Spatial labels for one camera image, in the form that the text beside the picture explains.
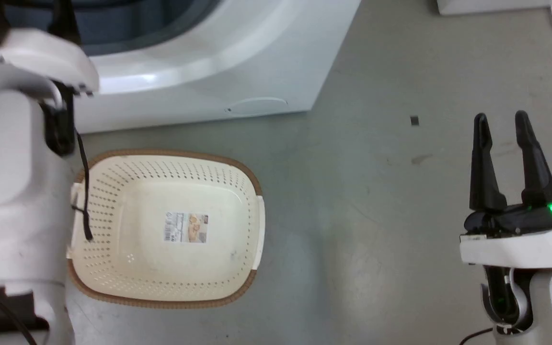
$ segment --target white washing machine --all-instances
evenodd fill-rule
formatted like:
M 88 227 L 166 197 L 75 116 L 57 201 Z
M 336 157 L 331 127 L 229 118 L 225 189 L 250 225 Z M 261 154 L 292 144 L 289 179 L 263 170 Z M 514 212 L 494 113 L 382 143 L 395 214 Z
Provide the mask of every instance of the white washing machine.
M 11 0 L 7 17 L 46 28 L 49 1 Z M 360 1 L 74 0 L 101 77 L 98 94 L 77 100 L 77 128 L 308 111 Z

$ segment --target sticker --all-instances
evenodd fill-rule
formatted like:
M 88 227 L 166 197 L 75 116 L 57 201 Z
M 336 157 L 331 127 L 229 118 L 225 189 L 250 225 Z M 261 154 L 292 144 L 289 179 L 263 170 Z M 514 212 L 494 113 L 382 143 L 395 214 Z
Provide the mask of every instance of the sticker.
M 173 243 L 206 243 L 208 215 L 199 213 L 166 212 L 163 240 Z

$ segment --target white plastic basket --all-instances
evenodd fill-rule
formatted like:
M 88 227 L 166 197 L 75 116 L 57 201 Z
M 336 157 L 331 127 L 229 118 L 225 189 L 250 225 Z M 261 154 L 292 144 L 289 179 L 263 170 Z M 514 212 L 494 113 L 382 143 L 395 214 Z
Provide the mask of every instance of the white plastic basket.
M 263 251 L 265 207 L 243 164 L 126 150 L 90 165 L 94 241 L 85 240 L 77 212 L 68 250 L 70 275 L 83 293 L 151 308 L 205 308 L 230 303 L 249 288 Z

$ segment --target white appliance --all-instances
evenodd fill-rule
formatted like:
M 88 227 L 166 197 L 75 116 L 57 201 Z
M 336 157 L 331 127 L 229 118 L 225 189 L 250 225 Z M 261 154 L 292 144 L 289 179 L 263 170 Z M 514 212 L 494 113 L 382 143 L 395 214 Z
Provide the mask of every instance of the white appliance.
M 438 0 L 442 15 L 549 7 L 552 0 Z
M 77 99 L 81 133 L 308 111 L 361 0 L 192 2 L 204 4 L 202 11 L 209 13 L 171 39 L 127 51 L 121 46 L 136 43 L 84 46 L 90 55 L 98 54 L 92 61 L 101 89 L 93 98 Z M 209 8 L 209 2 L 216 4 Z M 15 11 L 7 13 L 13 25 L 27 21 L 28 10 Z M 99 14 L 88 12 L 85 18 L 77 11 L 79 26 L 90 15 Z M 38 27 L 42 21 L 31 20 Z M 134 24 L 127 15 L 125 21 L 110 24 L 115 29 L 111 35 Z M 87 37 L 99 35 L 95 28 L 84 29 L 92 30 Z M 162 33 L 151 35 L 149 40 L 159 42 Z M 115 53 L 99 55 L 103 51 Z

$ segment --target basket rim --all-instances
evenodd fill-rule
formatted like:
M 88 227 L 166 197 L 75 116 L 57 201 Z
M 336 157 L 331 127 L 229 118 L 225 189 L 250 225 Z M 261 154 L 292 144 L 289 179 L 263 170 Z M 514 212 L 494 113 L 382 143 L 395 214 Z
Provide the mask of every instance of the basket rim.
M 216 161 L 219 163 L 228 164 L 230 166 L 234 166 L 238 168 L 244 174 L 246 174 L 248 176 L 248 179 L 250 179 L 251 183 L 253 184 L 255 194 L 257 194 L 257 196 L 263 196 L 263 191 L 261 190 L 261 186 L 259 185 L 259 181 L 257 177 L 247 166 L 245 166 L 244 164 L 242 164 L 237 160 L 229 159 L 229 158 L 221 157 L 217 155 L 210 155 L 209 153 L 178 151 L 178 150 L 151 150 L 151 149 L 113 150 L 113 151 L 107 151 L 105 153 L 101 153 L 100 155 L 97 155 L 96 157 L 91 159 L 88 162 L 88 168 L 90 170 L 90 168 L 95 166 L 95 164 L 105 159 L 108 159 L 110 157 L 132 156 L 132 155 L 161 155 L 161 156 L 187 157 L 192 159 L 210 160 L 210 161 Z M 85 179 L 84 169 L 81 169 L 75 181 L 77 183 L 83 183 L 84 179 Z M 68 272 L 76 288 L 78 288 L 79 291 L 81 291 L 86 296 L 92 299 L 109 302 L 109 303 L 123 304 L 127 306 L 136 306 L 136 307 L 154 308 L 154 309 L 199 309 L 199 308 L 214 308 L 214 307 L 224 306 L 226 304 L 232 303 L 233 301 L 236 301 L 245 292 L 247 292 L 248 288 L 250 288 L 251 284 L 254 281 L 255 275 L 257 274 L 257 270 L 252 269 L 250 273 L 248 273 L 248 277 L 243 283 L 243 285 L 236 292 L 222 299 L 211 299 L 207 301 L 154 301 L 149 299 L 130 299 L 129 297 L 114 296 L 114 295 L 109 295 L 107 293 L 97 292 L 92 288 L 89 288 L 86 284 L 84 284 L 84 282 L 78 276 L 78 273 L 74 268 L 74 260 L 72 260 L 71 258 L 68 258 Z

